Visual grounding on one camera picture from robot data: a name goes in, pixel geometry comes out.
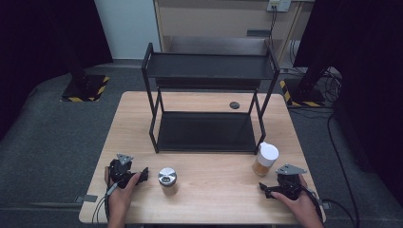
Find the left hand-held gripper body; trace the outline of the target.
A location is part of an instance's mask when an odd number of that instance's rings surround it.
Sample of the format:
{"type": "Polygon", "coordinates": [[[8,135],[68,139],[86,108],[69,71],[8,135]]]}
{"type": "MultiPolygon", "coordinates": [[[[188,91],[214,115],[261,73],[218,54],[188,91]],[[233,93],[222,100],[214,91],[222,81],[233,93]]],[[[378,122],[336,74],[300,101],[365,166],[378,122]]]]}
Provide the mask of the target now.
{"type": "Polygon", "coordinates": [[[113,182],[118,187],[126,188],[134,173],[130,172],[133,158],[131,156],[118,153],[108,167],[108,176],[110,178],[109,185],[113,182]]]}

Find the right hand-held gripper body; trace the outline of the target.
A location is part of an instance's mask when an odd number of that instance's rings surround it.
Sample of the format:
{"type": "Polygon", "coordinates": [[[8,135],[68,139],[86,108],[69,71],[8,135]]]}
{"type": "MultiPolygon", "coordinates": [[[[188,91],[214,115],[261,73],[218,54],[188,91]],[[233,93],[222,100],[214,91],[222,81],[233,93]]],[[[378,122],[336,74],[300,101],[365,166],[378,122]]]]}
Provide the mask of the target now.
{"type": "Polygon", "coordinates": [[[305,174],[306,169],[285,163],[276,170],[278,174],[279,192],[290,200],[297,200],[301,192],[299,174],[305,174]]]}

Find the silver-lid spice jar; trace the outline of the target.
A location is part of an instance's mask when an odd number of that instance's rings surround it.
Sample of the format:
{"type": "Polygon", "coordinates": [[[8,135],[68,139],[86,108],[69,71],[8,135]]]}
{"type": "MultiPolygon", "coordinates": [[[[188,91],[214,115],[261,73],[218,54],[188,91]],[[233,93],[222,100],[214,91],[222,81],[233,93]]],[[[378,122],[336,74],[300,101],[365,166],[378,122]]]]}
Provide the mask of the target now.
{"type": "Polygon", "coordinates": [[[166,196],[174,196],[178,192],[177,173],[171,167],[165,167],[160,170],[158,181],[166,196]]]}

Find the white-lid spice jar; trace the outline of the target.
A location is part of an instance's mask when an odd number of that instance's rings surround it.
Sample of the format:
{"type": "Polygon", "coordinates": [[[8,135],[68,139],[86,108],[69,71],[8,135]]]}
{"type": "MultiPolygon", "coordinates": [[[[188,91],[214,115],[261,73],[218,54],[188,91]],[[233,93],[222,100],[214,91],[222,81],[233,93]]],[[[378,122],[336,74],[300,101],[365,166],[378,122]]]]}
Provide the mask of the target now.
{"type": "Polygon", "coordinates": [[[259,145],[259,152],[252,166],[254,172],[259,176],[266,176],[278,159],[278,155],[279,151],[274,145],[262,142],[259,145]]]}

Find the black metal two-tier rack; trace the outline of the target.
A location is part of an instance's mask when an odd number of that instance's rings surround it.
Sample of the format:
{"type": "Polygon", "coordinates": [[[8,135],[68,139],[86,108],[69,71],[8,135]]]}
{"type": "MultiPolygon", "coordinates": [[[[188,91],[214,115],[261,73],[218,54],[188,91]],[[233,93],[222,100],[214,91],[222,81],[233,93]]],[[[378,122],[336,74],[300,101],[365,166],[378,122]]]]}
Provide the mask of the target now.
{"type": "Polygon", "coordinates": [[[156,152],[258,152],[266,136],[264,112],[279,75],[271,48],[263,54],[196,54],[156,52],[149,44],[141,71],[156,152]],[[164,89],[251,92],[252,98],[246,111],[167,110],[164,89]]]}

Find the person's right hand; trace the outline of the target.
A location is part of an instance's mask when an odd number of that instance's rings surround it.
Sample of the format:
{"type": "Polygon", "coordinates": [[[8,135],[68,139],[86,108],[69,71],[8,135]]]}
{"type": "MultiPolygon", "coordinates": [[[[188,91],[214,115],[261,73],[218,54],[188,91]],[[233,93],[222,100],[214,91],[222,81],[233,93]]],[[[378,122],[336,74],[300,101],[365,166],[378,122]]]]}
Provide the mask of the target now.
{"type": "Polygon", "coordinates": [[[301,192],[298,199],[296,200],[288,199],[286,196],[279,192],[273,192],[272,195],[276,198],[276,200],[279,200],[280,202],[285,204],[291,210],[293,215],[295,215],[296,212],[300,211],[317,211],[316,207],[305,192],[301,192]]]}

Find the person's left hand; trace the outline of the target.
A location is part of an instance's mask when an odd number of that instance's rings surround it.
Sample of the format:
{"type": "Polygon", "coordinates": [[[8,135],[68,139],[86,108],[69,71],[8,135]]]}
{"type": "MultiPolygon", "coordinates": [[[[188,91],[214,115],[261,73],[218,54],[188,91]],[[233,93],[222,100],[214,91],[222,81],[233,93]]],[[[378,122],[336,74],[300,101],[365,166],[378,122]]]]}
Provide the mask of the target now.
{"type": "Polygon", "coordinates": [[[134,174],[124,189],[117,187],[109,196],[108,209],[109,213],[125,213],[131,204],[131,198],[134,188],[140,178],[141,174],[134,174]]]}

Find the black stand with striped base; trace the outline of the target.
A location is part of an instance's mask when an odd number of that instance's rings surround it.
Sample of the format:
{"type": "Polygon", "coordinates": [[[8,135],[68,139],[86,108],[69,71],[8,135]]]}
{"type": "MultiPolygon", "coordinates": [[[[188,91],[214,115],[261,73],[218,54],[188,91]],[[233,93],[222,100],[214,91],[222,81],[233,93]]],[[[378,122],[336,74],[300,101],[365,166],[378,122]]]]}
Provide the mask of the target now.
{"type": "Polygon", "coordinates": [[[109,80],[105,75],[89,75],[82,68],[72,45],[65,35],[59,36],[62,57],[71,80],[62,94],[64,102],[96,102],[103,94],[109,80]]]}
{"type": "Polygon", "coordinates": [[[283,91],[285,102],[296,107],[325,106],[325,99],[316,87],[322,71],[323,66],[320,60],[315,57],[301,79],[284,79],[280,81],[279,84],[283,91]]]}

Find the dark curtain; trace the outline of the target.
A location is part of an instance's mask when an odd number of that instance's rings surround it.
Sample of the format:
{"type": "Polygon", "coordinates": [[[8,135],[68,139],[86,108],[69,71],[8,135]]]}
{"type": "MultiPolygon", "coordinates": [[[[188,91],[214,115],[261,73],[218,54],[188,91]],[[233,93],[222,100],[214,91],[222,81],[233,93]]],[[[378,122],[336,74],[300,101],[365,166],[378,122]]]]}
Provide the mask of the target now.
{"type": "Polygon", "coordinates": [[[341,74],[344,129],[403,204],[403,0],[316,0],[295,65],[315,57],[341,74]]]}
{"type": "Polygon", "coordinates": [[[69,73],[60,35],[84,70],[112,61],[95,0],[0,0],[0,140],[36,86],[69,73]]]}

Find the beige wooden cabinet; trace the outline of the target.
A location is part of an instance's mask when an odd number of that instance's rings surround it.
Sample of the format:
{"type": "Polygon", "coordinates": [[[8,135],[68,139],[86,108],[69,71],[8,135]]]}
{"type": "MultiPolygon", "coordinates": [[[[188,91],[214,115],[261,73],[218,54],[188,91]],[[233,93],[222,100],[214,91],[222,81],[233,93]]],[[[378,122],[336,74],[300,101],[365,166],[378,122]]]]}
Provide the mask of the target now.
{"type": "Polygon", "coordinates": [[[179,37],[245,38],[248,29],[270,29],[279,60],[299,40],[316,0],[292,0],[287,12],[267,10],[269,0],[153,0],[163,51],[179,37]]]}

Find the white wall socket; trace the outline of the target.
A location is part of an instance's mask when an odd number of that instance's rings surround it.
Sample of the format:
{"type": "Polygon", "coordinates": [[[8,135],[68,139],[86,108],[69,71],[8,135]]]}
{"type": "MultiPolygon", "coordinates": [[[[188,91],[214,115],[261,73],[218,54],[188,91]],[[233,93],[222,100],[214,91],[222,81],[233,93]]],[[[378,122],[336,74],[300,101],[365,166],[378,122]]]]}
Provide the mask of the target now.
{"type": "Polygon", "coordinates": [[[291,6],[292,0],[269,0],[268,11],[287,12],[291,6]]]}

